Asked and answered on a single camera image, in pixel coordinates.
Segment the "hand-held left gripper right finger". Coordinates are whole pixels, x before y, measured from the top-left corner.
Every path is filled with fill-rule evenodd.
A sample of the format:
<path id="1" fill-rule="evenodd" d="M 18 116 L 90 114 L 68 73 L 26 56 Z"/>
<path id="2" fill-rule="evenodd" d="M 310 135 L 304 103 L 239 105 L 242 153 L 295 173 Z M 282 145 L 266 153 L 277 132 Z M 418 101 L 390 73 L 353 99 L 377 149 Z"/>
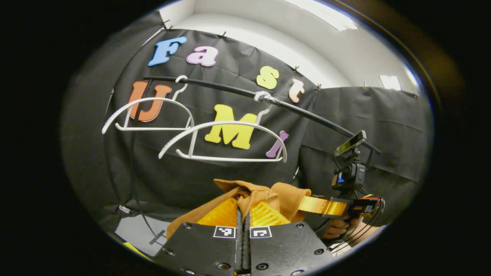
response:
<path id="1" fill-rule="evenodd" d="M 244 270 L 251 276 L 306 276 L 334 256 L 305 222 L 289 222 L 260 201 L 247 216 Z"/>

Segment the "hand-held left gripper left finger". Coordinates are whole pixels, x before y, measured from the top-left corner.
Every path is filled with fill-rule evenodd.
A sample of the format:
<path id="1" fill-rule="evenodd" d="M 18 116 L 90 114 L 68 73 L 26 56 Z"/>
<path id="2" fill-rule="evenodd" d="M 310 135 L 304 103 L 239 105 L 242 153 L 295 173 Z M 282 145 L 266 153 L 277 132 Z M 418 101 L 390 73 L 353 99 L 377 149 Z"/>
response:
<path id="1" fill-rule="evenodd" d="M 201 218 L 184 222 L 154 262 L 179 276 L 236 276 L 244 272 L 242 215 L 229 198 Z"/>

